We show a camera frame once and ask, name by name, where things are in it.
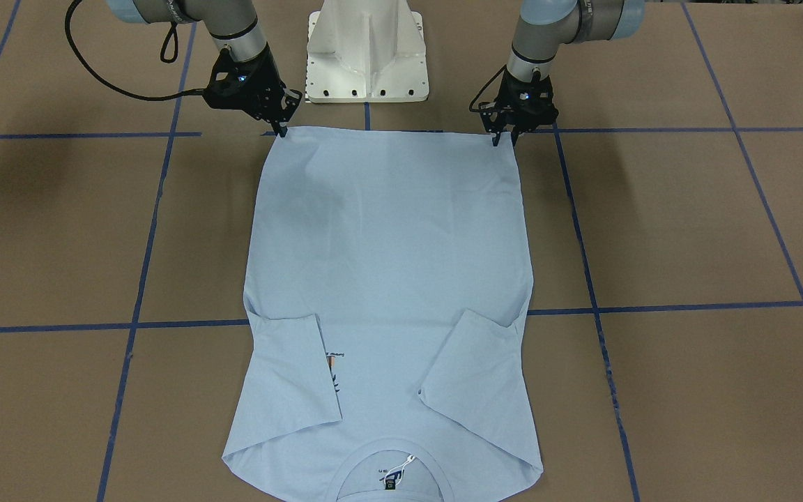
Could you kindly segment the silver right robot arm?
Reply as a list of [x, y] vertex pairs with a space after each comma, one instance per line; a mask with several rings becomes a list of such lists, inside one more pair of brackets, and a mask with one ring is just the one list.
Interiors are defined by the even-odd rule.
[[209, 82], [197, 92], [215, 110], [240, 111], [264, 121], [277, 136], [302, 101], [287, 88], [252, 1], [109, 1], [109, 9], [128, 23], [201, 22], [219, 55]]

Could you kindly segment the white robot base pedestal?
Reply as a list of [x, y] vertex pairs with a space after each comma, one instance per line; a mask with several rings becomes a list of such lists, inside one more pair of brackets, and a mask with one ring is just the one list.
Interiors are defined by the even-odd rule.
[[307, 102], [428, 99], [424, 23], [409, 2], [325, 1], [309, 14], [307, 26]]

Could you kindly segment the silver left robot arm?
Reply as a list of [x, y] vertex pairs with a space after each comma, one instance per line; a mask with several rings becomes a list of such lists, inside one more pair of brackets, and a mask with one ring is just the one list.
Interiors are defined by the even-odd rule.
[[551, 66], [562, 45], [631, 37], [645, 16], [643, 1], [525, 1], [504, 64], [471, 100], [493, 146], [551, 126], [554, 104]]

